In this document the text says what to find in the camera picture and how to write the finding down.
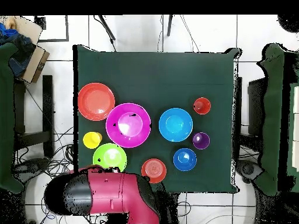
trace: pink bowl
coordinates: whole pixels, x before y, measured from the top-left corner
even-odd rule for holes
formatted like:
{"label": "pink bowl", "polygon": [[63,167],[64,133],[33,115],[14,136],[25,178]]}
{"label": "pink bowl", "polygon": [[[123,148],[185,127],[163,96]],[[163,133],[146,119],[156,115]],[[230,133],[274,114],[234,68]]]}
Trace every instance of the pink bowl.
{"label": "pink bowl", "polygon": [[134,103],[124,103],[109,113],[106,131],[117,145],[134,148],[148,138],[151,132],[151,119],[143,107]]}

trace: lime green bowl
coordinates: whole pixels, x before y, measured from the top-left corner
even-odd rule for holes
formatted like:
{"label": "lime green bowl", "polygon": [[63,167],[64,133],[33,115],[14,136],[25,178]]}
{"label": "lime green bowl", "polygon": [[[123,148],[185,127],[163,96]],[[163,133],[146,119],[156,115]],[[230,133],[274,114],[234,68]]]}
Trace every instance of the lime green bowl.
{"label": "lime green bowl", "polygon": [[92,157],[92,164],[100,165],[105,169],[118,167],[122,172],[127,166],[127,155],[115,143],[106,143],[95,150]]}

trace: blue bowl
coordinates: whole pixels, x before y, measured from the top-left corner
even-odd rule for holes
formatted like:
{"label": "blue bowl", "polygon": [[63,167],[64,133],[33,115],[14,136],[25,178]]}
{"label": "blue bowl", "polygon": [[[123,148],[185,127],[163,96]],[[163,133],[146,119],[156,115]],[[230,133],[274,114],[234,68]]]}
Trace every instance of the blue bowl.
{"label": "blue bowl", "polygon": [[185,140],[192,132],[193,122],[189,113],[181,108],[165,111],[159,120],[161,135],[171,142]]}
{"label": "blue bowl", "polygon": [[196,155],[191,149],[183,148],[175,152],[173,164],[180,171],[189,171],[195,167]]}

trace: purple cup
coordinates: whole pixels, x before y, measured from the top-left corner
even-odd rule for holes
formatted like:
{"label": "purple cup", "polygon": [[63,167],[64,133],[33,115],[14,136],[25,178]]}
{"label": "purple cup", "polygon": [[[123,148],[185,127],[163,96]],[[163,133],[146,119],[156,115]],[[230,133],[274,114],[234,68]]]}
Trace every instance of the purple cup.
{"label": "purple cup", "polygon": [[147,111],[134,103],[116,106],[106,120],[108,137],[123,148],[141,145],[151,132],[151,119]]}
{"label": "purple cup", "polygon": [[199,132],[193,136],[193,145],[197,149],[205,149],[210,144],[210,137],[204,133]]}

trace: red bowl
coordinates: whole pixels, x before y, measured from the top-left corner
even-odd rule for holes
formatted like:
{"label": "red bowl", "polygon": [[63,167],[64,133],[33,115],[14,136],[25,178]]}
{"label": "red bowl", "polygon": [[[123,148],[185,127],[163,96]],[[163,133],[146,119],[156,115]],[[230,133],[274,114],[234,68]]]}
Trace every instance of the red bowl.
{"label": "red bowl", "polygon": [[148,176],[150,183],[159,183],[166,176],[166,166],[158,159],[150,159],[143,164],[141,174],[142,176]]}
{"label": "red bowl", "polygon": [[102,83],[89,83],[78,94],[79,112],[88,120],[104,120],[114,105],[115,99],[112,91]]}
{"label": "red bowl", "polygon": [[194,104],[193,108],[198,114],[207,114],[211,109],[211,103],[207,98],[198,98]]}

